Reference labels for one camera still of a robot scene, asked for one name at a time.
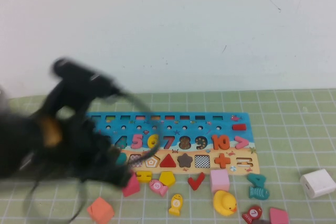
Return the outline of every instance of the pink number 5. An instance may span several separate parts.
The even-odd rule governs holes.
[[[142,147],[142,134],[135,134],[133,136],[133,140],[132,140],[132,145],[131,148],[132,149],[139,149]]]

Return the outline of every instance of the red checkmark piece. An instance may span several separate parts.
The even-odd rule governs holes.
[[[204,173],[201,173],[201,174],[199,174],[197,180],[194,180],[194,179],[191,178],[191,177],[188,178],[188,183],[189,183],[190,187],[191,187],[194,191],[196,191],[196,190],[198,189],[198,187],[200,186],[200,184],[203,182],[204,178],[205,178]]]

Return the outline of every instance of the wooden puzzle board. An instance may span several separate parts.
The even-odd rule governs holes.
[[[141,156],[155,141],[157,129],[151,120],[162,127],[160,150],[134,165],[134,170],[209,174],[211,169],[226,168],[232,175],[260,173],[248,113],[156,112],[150,117],[139,112],[90,112],[89,116],[96,121],[96,130],[110,136],[127,160]],[[245,129],[234,130],[237,126]],[[237,149],[238,138],[247,145]],[[164,167],[170,157],[172,165]]]

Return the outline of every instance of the brown star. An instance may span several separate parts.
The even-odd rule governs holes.
[[[186,153],[184,153],[182,156],[179,156],[177,158],[178,164],[180,167],[191,167],[191,162],[193,161],[193,158],[188,156]]]

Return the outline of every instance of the red triangle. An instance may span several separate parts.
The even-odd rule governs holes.
[[[168,154],[160,163],[160,167],[176,167],[176,164],[170,154]]]

